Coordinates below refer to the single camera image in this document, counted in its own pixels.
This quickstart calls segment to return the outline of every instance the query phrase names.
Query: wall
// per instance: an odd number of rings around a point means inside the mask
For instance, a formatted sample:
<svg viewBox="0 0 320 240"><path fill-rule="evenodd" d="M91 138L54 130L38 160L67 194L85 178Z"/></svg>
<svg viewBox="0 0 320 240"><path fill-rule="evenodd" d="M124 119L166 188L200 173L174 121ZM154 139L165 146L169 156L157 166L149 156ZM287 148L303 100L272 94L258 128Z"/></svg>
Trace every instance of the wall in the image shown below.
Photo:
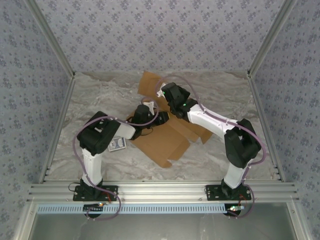
<svg viewBox="0 0 320 240"><path fill-rule="evenodd" d="M283 0L37 0L73 70L246 70Z"/></svg>
<svg viewBox="0 0 320 240"><path fill-rule="evenodd" d="M0 239L39 180L69 82L23 0L0 1Z"/></svg>
<svg viewBox="0 0 320 240"><path fill-rule="evenodd" d="M259 68L257 84L287 181L297 182L320 239L320 2L298 0Z"/></svg>

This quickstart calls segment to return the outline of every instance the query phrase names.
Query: white marble floor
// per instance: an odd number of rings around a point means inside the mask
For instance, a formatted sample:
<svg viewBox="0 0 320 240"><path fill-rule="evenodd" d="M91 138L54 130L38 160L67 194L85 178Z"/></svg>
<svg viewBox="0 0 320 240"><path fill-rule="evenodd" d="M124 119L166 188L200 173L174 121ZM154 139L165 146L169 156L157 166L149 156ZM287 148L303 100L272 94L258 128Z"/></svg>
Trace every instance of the white marble floor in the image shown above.
<svg viewBox="0 0 320 240"><path fill-rule="evenodd" d="M157 72L166 76L172 72ZM142 98L137 94L142 72L76 73L75 86L63 123L52 166L46 180L76 180L82 169L72 150L74 134L97 111L125 119L136 109ZM264 142L264 134L248 80L235 73L226 72L174 72L187 78L200 95L202 103L223 116L251 121L256 133ZM181 86L188 86L180 80ZM143 152L127 141L127 149L103 153L104 180L221 180L227 172L229 161L225 146L216 135L206 144L200 140L191 143L181 159L172 167L161 168ZM248 179L276 179L272 160L253 166Z"/></svg>

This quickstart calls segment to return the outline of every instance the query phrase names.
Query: cardboard piece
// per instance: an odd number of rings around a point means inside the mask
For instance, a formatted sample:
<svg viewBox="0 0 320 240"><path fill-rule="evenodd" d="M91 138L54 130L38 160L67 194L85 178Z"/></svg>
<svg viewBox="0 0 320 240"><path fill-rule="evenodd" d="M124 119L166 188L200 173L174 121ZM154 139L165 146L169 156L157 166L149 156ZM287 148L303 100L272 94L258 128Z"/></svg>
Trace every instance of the cardboard piece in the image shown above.
<svg viewBox="0 0 320 240"><path fill-rule="evenodd" d="M131 141L136 147L144 152L150 159L162 168L169 168L172 164L168 160L178 160L190 146L189 140L197 141L200 137L204 144L212 135L207 129L178 119L170 113L170 107L164 97L156 96L156 85L161 79L160 76L145 71L139 83L138 94L150 97L156 101L160 111L169 112L170 119L163 125L153 128L148 134L148 129L142 132L147 134Z"/></svg>

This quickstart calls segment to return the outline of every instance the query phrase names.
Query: aluminum frame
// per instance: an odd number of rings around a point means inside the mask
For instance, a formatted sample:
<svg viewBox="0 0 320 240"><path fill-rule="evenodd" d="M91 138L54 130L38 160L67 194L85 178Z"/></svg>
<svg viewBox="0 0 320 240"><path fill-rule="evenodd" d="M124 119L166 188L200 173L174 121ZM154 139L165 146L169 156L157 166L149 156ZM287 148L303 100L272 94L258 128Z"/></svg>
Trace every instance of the aluminum frame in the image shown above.
<svg viewBox="0 0 320 240"><path fill-rule="evenodd" d="M254 79L252 79L250 76L248 76L248 81L249 81L249 86L251 88L253 100L254 100L254 103L255 103L259 118L260 118L262 130L264 133L266 144L269 149L271 160L272 160L273 164L276 165L280 180L285 182L286 181L285 173L282 168L282 164L280 162L278 151L276 149L275 141L272 137L272 133L271 133L268 121L267 121L267 117L266 117L261 99L258 94L256 83L255 83Z"/></svg>
<svg viewBox="0 0 320 240"><path fill-rule="evenodd" d="M24 0L25 4L29 8L31 14L33 15L34 20L40 27L44 37L50 44L53 52L55 53L56 57L58 58L59 62L61 63L63 69L65 70L66 74L69 78L71 78L74 75L74 72L72 70L72 67L62 50L61 46L58 43L57 38L55 37L54 33L52 32L51 28L49 27L49 24L42 13L41 9L39 8L38 4L35 2L35 0Z"/></svg>
<svg viewBox="0 0 320 240"><path fill-rule="evenodd" d="M47 214L86 214L83 210L83 203L57 204L42 203L38 205L37 213ZM98 214L115 214L119 209L118 203L106 204ZM97 214L96 211L89 211L89 214ZM223 203L131 203L122 204L119 214L226 214L226 206Z"/></svg>
<svg viewBox="0 0 320 240"><path fill-rule="evenodd" d="M39 183L44 182L47 171L50 169L50 166L51 166L52 161L54 159L57 145L58 145L58 141L59 141L59 137L60 137L60 133L61 133L62 126L63 126L64 120L65 120L65 117L67 114L67 110L69 107L69 103L70 103L70 99L71 99L74 87L75 87L75 78L74 78L74 76L72 76L72 78L70 79L66 94L64 96L64 100L62 103L60 114L59 114L57 123L55 125L54 132L53 132L53 137L50 142L50 146L49 146L48 152L46 154L46 157L45 157L45 160L43 163L42 171L41 171L39 181L38 181Z"/></svg>
<svg viewBox="0 0 320 240"><path fill-rule="evenodd" d="M297 0L284 0L283 4L281 5L280 10L278 11L270 29L267 33L266 37L264 38L257 54L255 55L251 66L249 68L249 75L250 77L254 77L257 73L260 65L263 63L269 49L271 48L272 44L274 43L278 33L281 31L283 25L286 23L287 18L289 17L292 9L296 5Z"/></svg>
<svg viewBox="0 0 320 240"><path fill-rule="evenodd" d="M281 181L246 181L255 193L255 203L287 203L291 221L298 240L312 239L305 219L296 186ZM17 226L15 240L28 239L41 204L74 205L73 192L68 190L69 181L48 181L33 184L27 197L27 205ZM219 181L106 181L105 185L118 185L119 197L124 204L197 204L207 205L204 188ZM237 201L214 201L214 203L237 203Z"/></svg>

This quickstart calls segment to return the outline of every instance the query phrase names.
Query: black wire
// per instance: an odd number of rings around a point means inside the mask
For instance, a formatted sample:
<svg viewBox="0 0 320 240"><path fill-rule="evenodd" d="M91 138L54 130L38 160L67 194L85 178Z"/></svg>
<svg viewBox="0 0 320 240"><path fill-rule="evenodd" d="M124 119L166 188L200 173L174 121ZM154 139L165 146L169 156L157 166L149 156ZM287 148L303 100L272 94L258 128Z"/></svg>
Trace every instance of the black wire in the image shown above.
<svg viewBox="0 0 320 240"><path fill-rule="evenodd" d="M76 191L73 191L73 190L70 189L71 184L78 184L78 185L80 185L80 183L79 183L79 182L71 182L71 183L69 184L69 186L68 186L68 189L69 189L70 192L76 192Z"/></svg>
<svg viewBox="0 0 320 240"><path fill-rule="evenodd" d="M153 128L153 127L151 127L150 129L151 129L151 132L148 132L147 134L140 135L140 136L141 136L141 137L144 137L144 136L148 136L149 134L151 134L151 133L154 131L154 128Z"/></svg>

